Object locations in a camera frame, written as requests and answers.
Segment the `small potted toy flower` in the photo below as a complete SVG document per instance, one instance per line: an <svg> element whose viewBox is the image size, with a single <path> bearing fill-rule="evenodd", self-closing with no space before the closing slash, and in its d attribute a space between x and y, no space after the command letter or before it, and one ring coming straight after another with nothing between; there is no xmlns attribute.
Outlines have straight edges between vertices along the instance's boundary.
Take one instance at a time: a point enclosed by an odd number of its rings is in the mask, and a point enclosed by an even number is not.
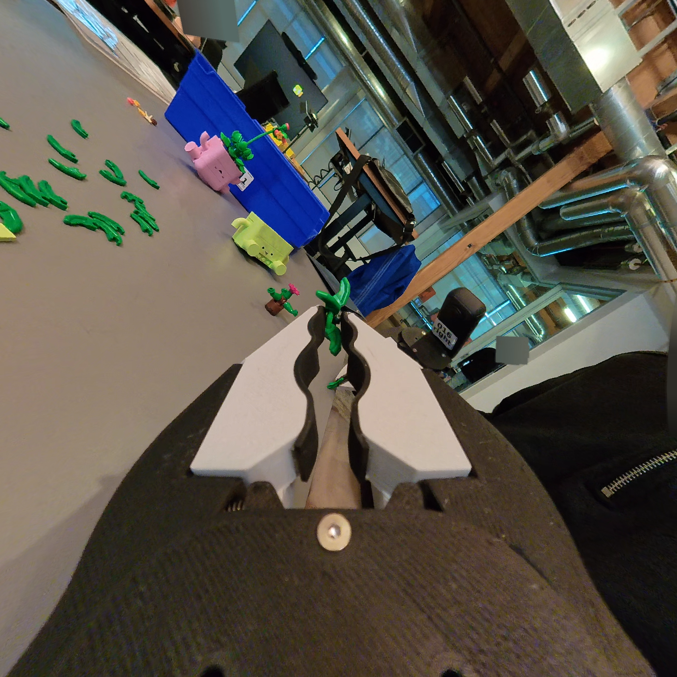
<svg viewBox="0 0 677 677"><path fill-rule="evenodd" d="M270 296L270 300L266 302L265 309L270 315L276 316L283 309L294 317L299 315L299 312L294 309L290 303L292 296L300 295L299 289L293 283L290 283L287 287L282 288L279 292L277 292L275 288L269 287L267 289L267 293Z"/></svg>

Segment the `pink toy flower pot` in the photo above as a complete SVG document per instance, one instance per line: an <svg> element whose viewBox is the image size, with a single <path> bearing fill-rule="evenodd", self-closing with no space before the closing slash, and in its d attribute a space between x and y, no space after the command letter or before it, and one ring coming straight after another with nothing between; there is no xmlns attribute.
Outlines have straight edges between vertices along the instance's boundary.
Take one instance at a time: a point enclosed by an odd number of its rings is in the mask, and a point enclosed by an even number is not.
<svg viewBox="0 0 677 677"><path fill-rule="evenodd" d="M185 151L191 158L199 178L210 188L219 192L230 191L231 185L242 184L247 187L251 179L247 179L246 163L254 157L251 146L267 136L288 140L289 123L271 126L257 136L246 140L240 131L233 131L228 136L223 133L211 136L203 131L199 142L189 141Z"/></svg>

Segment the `lime green toy flower pot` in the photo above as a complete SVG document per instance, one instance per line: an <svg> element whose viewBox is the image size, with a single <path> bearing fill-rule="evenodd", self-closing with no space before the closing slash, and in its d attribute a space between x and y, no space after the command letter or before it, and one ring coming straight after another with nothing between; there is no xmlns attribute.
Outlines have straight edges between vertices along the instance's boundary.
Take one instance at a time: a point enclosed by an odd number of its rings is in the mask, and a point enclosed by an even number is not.
<svg viewBox="0 0 677 677"><path fill-rule="evenodd" d="M255 213L238 217L232 222L236 229L232 238L248 256L269 267L275 275L286 273L293 246Z"/></svg>

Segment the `group of green leaf pieces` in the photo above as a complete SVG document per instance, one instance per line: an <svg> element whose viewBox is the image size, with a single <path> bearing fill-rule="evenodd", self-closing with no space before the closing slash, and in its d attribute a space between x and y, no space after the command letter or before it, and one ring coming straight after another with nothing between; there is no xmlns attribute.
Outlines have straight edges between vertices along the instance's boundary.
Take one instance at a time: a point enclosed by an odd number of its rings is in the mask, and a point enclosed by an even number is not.
<svg viewBox="0 0 677 677"><path fill-rule="evenodd" d="M52 134L46 136L46 141L59 156L59 158L48 158L50 166L78 182L84 182L88 178L88 175L79 167L78 156L71 149L64 146ZM141 232L148 236L159 232L157 219L148 211L145 200L126 189L128 181L117 163L106 159L104 168L98 170L98 174L107 182L123 188L121 199L131 205L132 211L129 216L140 227ZM36 182L26 174L11 177L5 171L1 171L1 192L30 208L55 207L64 213L63 223L65 225L81 227L91 232L102 232L107 241L116 246L123 245L126 231L120 223L97 211L88 211L84 215L71 213L68 200L59 195L45 179ZM1 201L1 222L16 236L24 229L24 222L18 211L4 200Z"/></svg>

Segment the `person's black jacket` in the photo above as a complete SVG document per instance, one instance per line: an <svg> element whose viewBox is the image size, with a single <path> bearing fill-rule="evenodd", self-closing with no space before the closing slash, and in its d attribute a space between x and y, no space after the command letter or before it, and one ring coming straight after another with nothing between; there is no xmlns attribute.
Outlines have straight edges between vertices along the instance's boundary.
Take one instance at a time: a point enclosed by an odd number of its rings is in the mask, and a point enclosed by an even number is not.
<svg viewBox="0 0 677 677"><path fill-rule="evenodd" d="M666 374L665 352L623 353L484 414L548 491L597 590L657 676L676 675L676 438Z"/></svg>

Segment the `open instruction booklet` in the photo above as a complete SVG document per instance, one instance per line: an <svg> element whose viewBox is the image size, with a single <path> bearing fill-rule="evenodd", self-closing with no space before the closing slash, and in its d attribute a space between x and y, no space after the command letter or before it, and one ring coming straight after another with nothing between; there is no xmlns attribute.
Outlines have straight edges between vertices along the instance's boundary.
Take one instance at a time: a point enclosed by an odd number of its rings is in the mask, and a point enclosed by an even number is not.
<svg viewBox="0 0 677 677"><path fill-rule="evenodd" d="M169 105L176 89L156 63L87 1L52 1L80 36Z"/></svg>

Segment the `black-legged desk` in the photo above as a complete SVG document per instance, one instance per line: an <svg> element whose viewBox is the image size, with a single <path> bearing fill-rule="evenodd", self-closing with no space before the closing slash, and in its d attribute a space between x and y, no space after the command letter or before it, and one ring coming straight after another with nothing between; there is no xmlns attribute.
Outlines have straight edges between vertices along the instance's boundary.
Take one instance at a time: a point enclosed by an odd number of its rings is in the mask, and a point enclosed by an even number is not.
<svg viewBox="0 0 677 677"><path fill-rule="evenodd" d="M418 238L416 217L400 182L376 158L362 154L350 139L349 131L335 131L339 150L330 167L341 184L328 219L317 236L306 245L307 254L337 280L350 273L348 263L367 263L389 254ZM391 246L356 255L349 242L374 225L393 242Z"/></svg>

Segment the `wooden beam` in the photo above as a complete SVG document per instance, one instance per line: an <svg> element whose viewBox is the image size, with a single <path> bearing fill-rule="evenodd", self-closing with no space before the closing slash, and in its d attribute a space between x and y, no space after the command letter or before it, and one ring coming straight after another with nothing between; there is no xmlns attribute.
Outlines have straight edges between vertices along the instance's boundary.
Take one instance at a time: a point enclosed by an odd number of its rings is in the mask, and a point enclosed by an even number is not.
<svg viewBox="0 0 677 677"><path fill-rule="evenodd" d="M603 131L586 140L498 211L421 268L400 297L390 305L367 315L367 325L377 327L612 150Z"/></svg>

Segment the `blue plastic bin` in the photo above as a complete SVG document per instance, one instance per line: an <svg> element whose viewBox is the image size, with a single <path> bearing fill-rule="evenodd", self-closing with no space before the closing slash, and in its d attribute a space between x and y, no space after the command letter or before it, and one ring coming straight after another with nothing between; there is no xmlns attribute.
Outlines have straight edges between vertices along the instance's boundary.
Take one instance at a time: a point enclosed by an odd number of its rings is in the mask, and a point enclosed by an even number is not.
<svg viewBox="0 0 677 677"><path fill-rule="evenodd" d="M205 131L210 136L240 131L245 140L263 132L198 51L165 117L186 142L198 143ZM234 196L294 248L304 247L328 220L328 210L270 136L255 141L252 152L254 157L245 166L253 181L244 191L233 186Z"/></svg>

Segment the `blue bag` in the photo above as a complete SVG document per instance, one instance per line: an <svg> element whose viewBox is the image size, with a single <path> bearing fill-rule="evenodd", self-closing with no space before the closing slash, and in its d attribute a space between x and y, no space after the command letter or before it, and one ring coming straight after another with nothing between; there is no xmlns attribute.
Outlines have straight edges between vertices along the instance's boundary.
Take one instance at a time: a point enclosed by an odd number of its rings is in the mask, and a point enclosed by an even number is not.
<svg viewBox="0 0 677 677"><path fill-rule="evenodd" d="M350 299L361 315L367 317L402 296L420 266L413 244L373 257L347 276Z"/></svg>

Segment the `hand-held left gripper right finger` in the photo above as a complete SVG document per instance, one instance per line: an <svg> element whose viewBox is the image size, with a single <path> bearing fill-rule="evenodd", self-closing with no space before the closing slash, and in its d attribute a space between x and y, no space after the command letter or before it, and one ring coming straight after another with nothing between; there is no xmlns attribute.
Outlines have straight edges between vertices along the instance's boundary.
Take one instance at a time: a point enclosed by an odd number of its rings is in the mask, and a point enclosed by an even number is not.
<svg viewBox="0 0 677 677"><path fill-rule="evenodd" d="M468 477L471 463L422 368L354 313L343 313L341 335L354 392L349 463L374 506L402 483Z"/></svg>

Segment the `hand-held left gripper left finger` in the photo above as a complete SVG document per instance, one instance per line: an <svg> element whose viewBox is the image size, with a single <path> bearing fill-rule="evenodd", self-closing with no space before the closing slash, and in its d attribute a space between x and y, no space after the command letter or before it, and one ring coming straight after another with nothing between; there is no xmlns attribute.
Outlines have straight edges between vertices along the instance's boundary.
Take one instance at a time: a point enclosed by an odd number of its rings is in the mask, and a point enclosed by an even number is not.
<svg viewBox="0 0 677 677"><path fill-rule="evenodd" d="M196 476L272 485L284 508L318 452L309 385L319 373L326 311L312 307L239 364L236 378L191 462Z"/></svg>

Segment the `black monitor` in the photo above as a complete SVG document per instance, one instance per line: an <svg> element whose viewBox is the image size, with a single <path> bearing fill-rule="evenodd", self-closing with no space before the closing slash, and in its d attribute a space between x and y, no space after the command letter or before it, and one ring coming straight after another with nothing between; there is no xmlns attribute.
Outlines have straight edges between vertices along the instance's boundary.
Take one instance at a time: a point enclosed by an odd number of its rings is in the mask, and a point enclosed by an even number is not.
<svg viewBox="0 0 677 677"><path fill-rule="evenodd" d="M305 129L310 114L318 114L328 99L317 76L292 40L268 20L235 61L244 77L237 97L252 119L259 123L288 124L289 138Z"/></svg>

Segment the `green spiky plant stem piece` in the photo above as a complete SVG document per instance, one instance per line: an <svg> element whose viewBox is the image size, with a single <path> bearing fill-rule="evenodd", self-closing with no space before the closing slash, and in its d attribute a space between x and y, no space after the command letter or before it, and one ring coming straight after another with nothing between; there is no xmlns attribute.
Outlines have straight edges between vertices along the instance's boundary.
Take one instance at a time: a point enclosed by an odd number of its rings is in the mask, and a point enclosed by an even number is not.
<svg viewBox="0 0 677 677"><path fill-rule="evenodd" d="M341 321L343 307L349 299L350 292L351 286L346 277L341 279L339 290L335 294L316 291L317 298L324 303L324 336L329 341L329 351L334 357L340 353L342 348L341 330L338 328L338 324Z"/></svg>

